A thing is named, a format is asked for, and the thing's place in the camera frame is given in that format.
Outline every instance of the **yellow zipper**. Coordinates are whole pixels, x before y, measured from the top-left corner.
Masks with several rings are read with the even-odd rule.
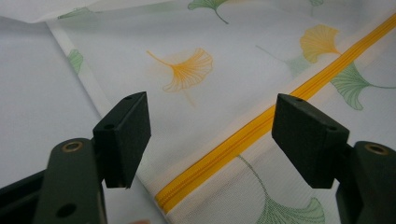
[[[334,62],[293,91],[291,95],[308,100],[395,26],[396,14],[393,14]],[[274,114],[275,106],[272,105],[165,186],[155,196],[165,214],[229,161],[268,133],[272,128]]]

